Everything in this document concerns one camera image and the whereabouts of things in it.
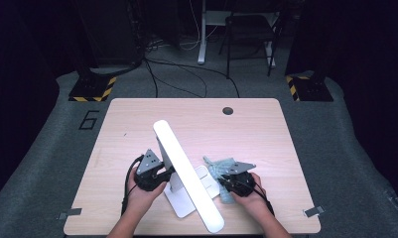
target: table leg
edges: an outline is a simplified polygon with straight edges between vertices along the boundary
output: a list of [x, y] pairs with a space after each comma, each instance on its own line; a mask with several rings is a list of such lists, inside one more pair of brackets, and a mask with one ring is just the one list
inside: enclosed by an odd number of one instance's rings
[[201, 35], [200, 35], [198, 64], [204, 64], [204, 59], [205, 59], [205, 45], [206, 45], [205, 17], [206, 17], [206, 15], [205, 15], [205, 0], [202, 0], [202, 7], [201, 7]]

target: black cable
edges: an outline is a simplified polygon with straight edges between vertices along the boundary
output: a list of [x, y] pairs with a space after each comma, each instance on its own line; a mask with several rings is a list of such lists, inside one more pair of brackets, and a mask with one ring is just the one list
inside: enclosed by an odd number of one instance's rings
[[192, 95], [194, 95], [194, 96], [200, 97], [200, 98], [206, 98], [206, 97], [207, 97], [207, 84], [205, 84], [205, 81], [204, 81], [200, 76], [198, 76], [197, 74], [195, 74], [195, 73], [194, 73], [193, 71], [191, 71], [191, 70], [188, 70], [188, 69], [186, 69], [186, 68], [183, 68], [182, 66], [177, 65], [176, 63], [174, 63], [174, 62], [172, 62], [172, 61], [169, 61], [169, 60], [166, 60], [166, 59], [161, 59], [161, 60], [164, 60], [164, 61], [168, 62], [169, 65], [175, 65], [175, 66], [177, 66], [177, 67], [179, 67], [179, 68], [181, 68], [181, 69], [183, 69], [183, 70], [185, 70], [185, 71], [191, 73], [191, 74], [194, 75], [195, 77], [197, 77], [197, 78], [202, 82], [202, 84], [204, 85], [204, 96], [199, 96], [199, 95], [197, 95], [197, 94], [195, 94], [195, 93], [192, 93], [192, 92], [190, 92], [190, 91], [187, 91], [187, 90], [184, 90], [184, 89], [181, 89], [181, 88], [177, 88], [177, 87], [175, 87], [175, 86], [173, 86], [173, 85], [170, 85], [170, 84], [168, 84], [168, 83], [166, 83], [166, 82], [163, 82], [163, 83], [165, 83], [165, 84], [167, 84], [167, 85], [169, 85], [169, 86], [171, 86], [171, 87], [174, 87], [174, 88], [176, 88], [176, 89], [178, 89], [178, 90], [188, 92], [188, 93], [190, 93], [190, 94], [192, 94]]
[[127, 171], [127, 175], [125, 177], [125, 183], [124, 183], [124, 198], [122, 199], [122, 208], [121, 208], [121, 215], [124, 213], [124, 211], [127, 209], [127, 202], [128, 202], [128, 195], [130, 194], [130, 192], [134, 189], [134, 187], [137, 186], [134, 185], [128, 192], [128, 181], [130, 179], [130, 174], [131, 171], [133, 170], [134, 165], [136, 165], [138, 162], [141, 162], [143, 160], [143, 155], [139, 158], [137, 158], [136, 160], [134, 160], [133, 164], [131, 164], [130, 168]]
[[243, 182], [238, 181], [238, 180], [237, 180], [236, 182], [238, 182], [239, 184], [244, 185], [244, 186], [246, 186], [246, 187], [252, 189], [252, 190], [255, 191], [259, 196], [261, 196], [261, 198], [263, 198], [263, 199], [266, 201], [266, 205], [267, 205], [267, 208], [269, 209], [269, 211], [273, 214], [273, 216], [275, 215], [275, 211], [274, 211], [274, 209], [273, 209], [272, 203], [269, 201], [269, 199], [267, 199], [267, 196], [266, 196], [266, 194], [264, 193], [263, 188], [261, 188], [261, 186], [260, 186], [259, 184], [256, 183], [256, 185], [260, 188], [261, 192], [258, 191], [257, 189], [255, 189], [254, 187], [249, 186], [249, 185], [246, 184], [246, 183], [243, 183]]
[[158, 80], [158, 81], [160, 81], [160, 82], [162, 82], [162, 83], [164, 83], [164, 84], [166, 84], [166, 85], [168, 85], [168, 86], [170, 86], [170, 87], [173, 87], [173, 88], [175, 88], [175, 89], [177, 89], [177, 90], [190, 93], [191, 95], [194, 95], [194, 96], [196, 96], [196, 97], [202, 97], [202, 96], [200, 96], [200, 95], [198, 95], [198, 94], [195, 94], [195, 93], [193, 93], [193, 92], [190, 92], [190, 91], [188, 91], [188, 90], [185, 90], [185, 89], [182, 89], [182, 88], [173, 86], [173, 85], [171, 85], [170, 83], [168, 83], [168, 82], [166, 82], [166, 81], [160, 79], [159, 77], [157, 77], [157, 76], [153, 73], [153, 71], [152, 71], [152, 69], [151, 69], [151, 67], [150, 67], [150, 65], [149, 65], [148, 60], [147, 60], [147, 59], [144, 59], [144, 62], [146, 63], [146, 66], [147, 66], [149, 72], [151, 73], [152, 78], [153, 78], [153, 80], [154, 80], [154, 82], [155, 82], [156, 97], [158, 97], [158, 87], [157, 87], [157, 84], [156, 84], [156, 80]]
[[220, 75], [225, 76], [228, 80], [230, 80], [235, 88], [236, 91], [236, 95], [238, 98], [240, 98], [239, 96], [239, 92], [238, 92], [238, 87], [235, 84], [235, 81], [233, 81], [233, 79], [231, 77], [228, 77], [226, 74], [224, 74], [223, 72], [214, 70], [214, 69], [210, 69], [210, 68], [205, 68], [205, 67], [200, 67], [200, 66], [193, 66], [193, 65], [187, 65], [187, 64], [181, 64], [181, 63], [168, 63], [168, 62], [161, 62], [161, 61], [156, 61], [153, 59], [147, 59], [150, 62], [154, 62], [154, 63], [159, 63], [159, 64], [165, 64], [165, 65], [176, 65], [176, 66], [183, 66], [183, 67], [192, 67], [192, 68], [197, 68], [197, 69], [201, 69], [201, 70], [207, 70], [207, 71], [211, 71]]
[[152, 71], [152, 68], [149, 65], [149, 62], [147, 60], [144, 60], [145, 64], [146, 64], [146, 68], [148, 69], [150, 75], [152, 76], [153, 79], [153, 83], [155, 83], [155, 98], [158, 98], [158, 84], [156, 83], [156, 76]]

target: wooden table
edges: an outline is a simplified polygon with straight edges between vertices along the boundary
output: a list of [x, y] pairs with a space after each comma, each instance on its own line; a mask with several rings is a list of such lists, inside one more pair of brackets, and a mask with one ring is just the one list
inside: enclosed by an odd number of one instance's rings
[[[225, 115], [225, 107], [233, 109]], [[108, 234], [120, 216], [128, 168], [152, 149], [161, 157], [153, 124], [167, 120], [194, 168], [233, 158], [257, 166], [277, 219], [290, 233], [317, 233], [317, 216], [289, 130], [276, 99], [148, 98], [114, 99], [108, 109], [69, 216], [67, 235]], [[214, 199], [225, 220], [218, 234], [261, 234], [262, 230], [237, 204]], [[178, 218], [162, 193], [136, 229], [138, 235], [210, 235], [195, 211]]]

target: chair leg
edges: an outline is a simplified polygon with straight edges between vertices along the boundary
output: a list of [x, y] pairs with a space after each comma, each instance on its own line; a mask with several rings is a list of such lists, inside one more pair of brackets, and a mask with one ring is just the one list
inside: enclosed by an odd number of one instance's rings
[[227, 40], [226, 78], [229, 78], [229, 65], [230, 65], [230, 39]]
[[226, 35], [223, 37], [222, 45], [220, 46], [220, 49], [219, 49], [219, 54], [222, 53], [223, 46], [224, 46], [224, 44], [225, 44], [225, 40], [226, 40]]
[[267, 76], [270, 76], [270, 73], [271, 73], [271, 71], [272, 71], [273, 57], [274, 57], [274, 55], [275, 55], [276, 45], [277, 45], [276, 41], [273, 41], [273, 42], [272, 42], [272, 46], [271, 46], [271, 48], [272, 48], [272, 54], [271, 54], [271, 56], [270, 56], [269, 71], [267, 72]]

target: hand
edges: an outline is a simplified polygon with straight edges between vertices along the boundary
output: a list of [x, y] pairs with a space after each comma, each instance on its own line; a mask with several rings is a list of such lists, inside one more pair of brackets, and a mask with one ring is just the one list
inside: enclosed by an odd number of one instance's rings
[[153, 201], [158, 197], [166, 186], [166, 182], [162, 182], [153, 191], [145, 191], [137, 186], [134, 180], [137, 168], [133, 168], [128, 177], [128, 194], [127, 209], [120, 217], [114, 228], [109, 233], [108, 237], [133, 237], [134, 230], [139, 224], [142, 217], [146, 214], [152, 206]]
[[[261, 185], [260, 177], [251, 173], [255, 180], [254, 189], [258, 190], [262, 194], [266, 194], [266, 190]], [[241, 204], [248, 214], [257, 221], [264, 231], [264, 235], [267, 238], [270, 237], [285, 237], [290, 238], [288, 231], [280, 224], [280, 222], [273, 216], [267, 207], [266, 201], [257, 192], [253, 191], [248, 196], [238, 196], [235, 192], [231, 192], [233, 199]]]
[[158, 197], [162, 191], [164, 191], [166, 182], [162, 182], [153, 191], [145, 191], [137, 186], [136, 181], [134, 181], [135, 173], [137, 172], [137, 167], [133, 168], [128, 179], [128, 190], [131, 190], [128, 195], [127, 209], [135, 209], [138, 212], [143, 213], [143, 215], [152, 206], [153, 201]]
[[[258, 190], [262, 194], [266, 194], [266, 189], [264, 189], [261, 185], [260, 176], [255, 173], [250, 173], [254, 180], [255, 186], [254, 189]], [[235, 192], [231, 192], [233, 199], [241, 204], [245, 210], [254, 218], [257, 222], [260, 222], [260, 217], [266, 215], [265, 213], [269, 212], [267, 208], [267, 203], [263, 197], [261, 197], [257, 192], [253, 191], [248, 196], [239, 196]]]

